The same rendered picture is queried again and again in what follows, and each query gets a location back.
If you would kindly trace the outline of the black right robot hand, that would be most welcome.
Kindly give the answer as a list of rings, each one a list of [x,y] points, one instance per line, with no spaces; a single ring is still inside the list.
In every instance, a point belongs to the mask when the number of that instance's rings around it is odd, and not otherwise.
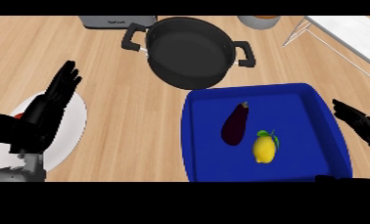
[[[351,127],[361,140],[370,146],[370,115],[361,112],[357,108],[349,106],[339,100],[333,100],[334,104],[334,116]],[[336,178],[328,175],[315,176],[317,183],[346,183],[346,184],[364,184],[370,186],[370,178]]]

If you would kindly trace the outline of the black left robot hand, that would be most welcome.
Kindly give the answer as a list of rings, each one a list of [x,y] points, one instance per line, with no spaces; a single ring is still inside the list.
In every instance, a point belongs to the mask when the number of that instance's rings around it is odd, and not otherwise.
[[[0,113],[0,143],[10,145],[10,154],[41,154],[49,148],[81,79],[75,62],[67,61],[22,116]]]

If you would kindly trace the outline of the blue rectangular tray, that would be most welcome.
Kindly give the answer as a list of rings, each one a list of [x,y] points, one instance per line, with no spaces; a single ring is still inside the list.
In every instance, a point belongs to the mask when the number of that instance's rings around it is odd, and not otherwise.
[[[246,134],[238,145],[220,139],[220,128],[237,105],[249,104]],[[256,162],[257,132],[277,134],[271,163]],[[192,182],[312,181],[318,175],[351,177],[352,169],[337,122],[306,83],[192,91],[185,100],[180,142]]]

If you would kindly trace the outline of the yellow lemon with leaf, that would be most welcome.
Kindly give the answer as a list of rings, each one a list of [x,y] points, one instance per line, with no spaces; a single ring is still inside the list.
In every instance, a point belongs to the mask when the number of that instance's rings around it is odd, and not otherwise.
[[[271,163],[280,148],[280,140],[275,132],[260,130],[253,144],[253,156],[257,163]]]

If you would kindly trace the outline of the white round plate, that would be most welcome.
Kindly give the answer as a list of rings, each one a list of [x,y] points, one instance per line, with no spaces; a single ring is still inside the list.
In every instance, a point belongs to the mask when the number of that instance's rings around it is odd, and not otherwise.
[[[43,153],[43,168],[50,171],[77,148],[87,125],[87,106],[83,97],[74,93],[67,106],[62,122],[50,147]],[[16,155],[9,154],[10,146],[0,143],[0,168],[24,166]]]

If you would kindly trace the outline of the dark purple eggplant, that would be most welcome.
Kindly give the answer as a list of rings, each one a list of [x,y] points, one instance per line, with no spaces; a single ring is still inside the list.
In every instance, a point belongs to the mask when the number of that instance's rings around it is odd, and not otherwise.
[[[246,133],[247,118],[249,118],[249,103],[243,102],[237,105],[220,128],[220,139],[229,146],[237,146],[243,140]]]

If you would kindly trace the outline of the grey toaster appliance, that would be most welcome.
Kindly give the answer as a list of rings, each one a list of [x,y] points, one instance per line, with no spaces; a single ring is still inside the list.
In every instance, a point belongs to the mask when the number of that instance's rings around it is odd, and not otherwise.
[[[132,23],[151,26],[157,16],[80,16],[80,20],[89,29],[126,29]]]

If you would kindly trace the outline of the grey round container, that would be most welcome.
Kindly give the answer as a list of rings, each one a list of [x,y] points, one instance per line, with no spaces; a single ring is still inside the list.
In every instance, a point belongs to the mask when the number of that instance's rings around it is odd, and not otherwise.
[[[277,23],[280,16],[238,16],[241,23],[253,29],[269,29]]]

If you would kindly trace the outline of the black two-handled pot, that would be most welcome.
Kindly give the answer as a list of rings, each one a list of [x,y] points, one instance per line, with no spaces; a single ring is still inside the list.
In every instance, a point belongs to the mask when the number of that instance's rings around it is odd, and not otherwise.
[[[232,41],[209,22],[173,17],[149,28],[130,23],[121,48],[145,51],[155,76],[173,87],[200,90],[215,86],[234,64],[254,67],[247,41]]]

